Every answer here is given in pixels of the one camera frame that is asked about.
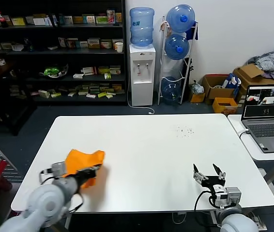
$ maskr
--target white desk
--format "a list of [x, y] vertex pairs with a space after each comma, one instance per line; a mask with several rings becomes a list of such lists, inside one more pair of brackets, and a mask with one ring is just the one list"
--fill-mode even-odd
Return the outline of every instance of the white desk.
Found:
[[[204, 189], [193, 163], [206, 175], [215, 163], [226, 186], [242, 191], [242, 207], [274, 205], [265, 180], [222, 114], [149, 116], [60, 116], [41, 145], [11, 208], [25, 210], [39, 187], [38, 173], [65, 160], [71, 149], [106, 152], [96, 186], [82, 192], [79, 213], [193, 211]], [[213, 210], [206, 194], [198, 210]], [[73, 197], [72, 207], [80, 203]]]
[[[241, 115], [228, 116], [228, 120], [233, 126], [236, 134], [246, 129], [243, 123], [241, 122], [241, 117]], [[240, 139], [254, 160], [274, 160], [274, 153], [263, 153], [250, 134], [243, 134]], [[273, 190], [274, 193], [274, 187], [271, 186], [272, 182], [274, 181], [274, 167], [265, 175], [265, 180], [267, 184], [270, 185], [270, 188]]]

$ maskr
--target water bottle rack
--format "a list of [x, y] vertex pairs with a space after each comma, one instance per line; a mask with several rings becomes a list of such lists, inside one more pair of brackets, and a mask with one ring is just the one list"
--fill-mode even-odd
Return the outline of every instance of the water bottle rack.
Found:
[[[162, 85], [162, 80], [163, 79], [166, 79], [166, 77], [164, 77], [164, 71], [170, 71], [170, 69], [164, 69], [163, 67], [163, 61], [167, 58], [167, 59], [170, 59], [166, 52], [165, 52], [165, 40], [166, 40], [166, 37], [167, 37], [167, 31], [168, 29], [170, 28], [167, 21], [165, 20], [165, 17], [163, 16], [163, 24], [164, 24], [164, 30], [161, 31], [161, 51], [162, 51], [162, 54], [161, 54], [161, 57], [160, 57], [160, 65], [161, 65], [161, 69], [160, 69], [160, 75], [159, 75], [159, 89], [158, 89], [158, 101], [157, 101], [157, 104], [159, 105], [160, 104], [160, 100], [161, 98], [163, 97], [162, 96], [162, 93], [161, 93], [161, 85]], [[195, 28], [194, 30], [194, 35], [193, 35], [193, 39], [192, 39], [192, 42], [191, 42], [191, 45], [190, 45], [190, 49], [189, 49], [189, 52], [187, 53], [187, 55], [185, 56], [185, 58], [183, 58], [182, 60], [184, 61], [185, 63], [185, 66], [186, 66], [186, 72], [185, 72], [185, 76], [182, 75], [182, 72], [179, 70], [179, 73], [180, 73], [180, 78], [178, 80], [175, 80], [175, 81], [170, 81], [170, 82], [178, 82], [178, 81], [182, 81], [184, 80], [184, 83], [183, 83], [183, 87], [182, 87], [182, 93], [181, 93], [181, 98], [180, 98], [180, 101], [179, 101], [179, 104], [182, 104], [182, 101], [183, 101], [183, 95], [184, 95], [184, 90], [185, 90], [185, 86], [186, 86], [186, 81], [187, 81], [187, 78], [190, 76], [190, 72], [192, 70], [192, 56], [191, 56], [191, 52], [193, 50], [193, 47], [194, 47], [194, 43], [195, 43], [195, 37], [196, 37], [196, 32], [198, 30], [198, 22], [196, 22], [195, 24], [195, 27], [192, 27], [192, 28]]]

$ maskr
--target blue water bottle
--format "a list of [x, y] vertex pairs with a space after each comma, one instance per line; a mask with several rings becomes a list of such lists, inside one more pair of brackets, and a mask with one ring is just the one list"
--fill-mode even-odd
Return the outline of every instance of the blue water bottle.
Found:
[[161, 93], [166, 103], [178, 102], [181, 97], [181, 81], [172, 76], [162, 79]]
[[166, 20], [174, 32], [186, 32], [194, 25], [195, 12], [189, 5], [181, 4], [170, 9]]
[[131, 43], [136, 46], [148, 46], [153, 43], [154, 9], [136, 7], [129, 11], [131, 17]]
[[189, 52], [189, 42], [181, 35], [172, 34], [165, 41], [165, 52], [171, 59], [183, 59]]

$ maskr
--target laptop screen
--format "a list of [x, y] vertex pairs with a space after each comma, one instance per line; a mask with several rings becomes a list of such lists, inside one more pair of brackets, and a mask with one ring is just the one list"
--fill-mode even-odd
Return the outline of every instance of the laptop screen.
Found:
[[274, 117], [274, 86], [249, 86], [242, 119]]

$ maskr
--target paper cup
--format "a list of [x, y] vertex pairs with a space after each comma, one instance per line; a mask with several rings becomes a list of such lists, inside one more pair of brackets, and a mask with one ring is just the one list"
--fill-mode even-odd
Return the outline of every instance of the paper cup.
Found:
[[122, 42], [117, 42], [116, 43], [116, 48], [117, 48], [117, 52], [122, 52], [123, 51], [123, 43]]

